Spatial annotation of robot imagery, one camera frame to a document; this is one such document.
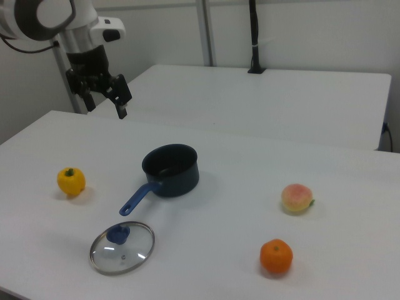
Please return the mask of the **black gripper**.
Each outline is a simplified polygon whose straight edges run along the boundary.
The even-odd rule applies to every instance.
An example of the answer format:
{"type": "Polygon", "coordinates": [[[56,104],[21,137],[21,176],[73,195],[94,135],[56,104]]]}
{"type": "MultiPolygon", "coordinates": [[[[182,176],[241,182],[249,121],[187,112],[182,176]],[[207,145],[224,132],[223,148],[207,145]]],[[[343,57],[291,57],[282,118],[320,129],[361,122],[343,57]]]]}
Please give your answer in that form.
{"type": "Polygon", "coordinates": [[[109,61],[104,46],[81,53],[67,53],[71,68],[66,71],[66,78],[74,94],[81,97],[88,112],[96,108],[90,91],[105,94],[115,105],[119,119],[128,113],[126,105],[132,99],[125,77],[122,74],[112,77],[109,73],[109,61]]]}

